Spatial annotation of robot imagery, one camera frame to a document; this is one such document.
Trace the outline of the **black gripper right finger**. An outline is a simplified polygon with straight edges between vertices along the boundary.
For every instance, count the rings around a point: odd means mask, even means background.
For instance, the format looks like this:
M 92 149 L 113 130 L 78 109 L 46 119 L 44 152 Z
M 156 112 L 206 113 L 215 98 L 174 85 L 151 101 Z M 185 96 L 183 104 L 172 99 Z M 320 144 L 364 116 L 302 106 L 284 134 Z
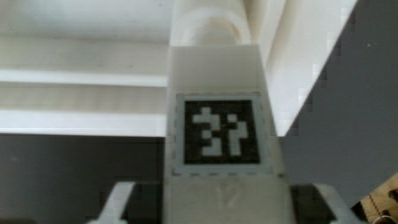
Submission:
M 366 224 L 330 185 L 298 184 L 289 187 L 289 191 L 296 224 Z

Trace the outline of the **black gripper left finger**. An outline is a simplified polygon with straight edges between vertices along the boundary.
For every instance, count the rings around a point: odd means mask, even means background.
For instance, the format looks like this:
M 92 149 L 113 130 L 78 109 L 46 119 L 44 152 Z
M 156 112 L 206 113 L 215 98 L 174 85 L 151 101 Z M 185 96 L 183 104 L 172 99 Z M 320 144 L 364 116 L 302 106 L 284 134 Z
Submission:
M 87 224 L 158 224 L 161 187 L 154 182 L 117 182 L 97 216 Z

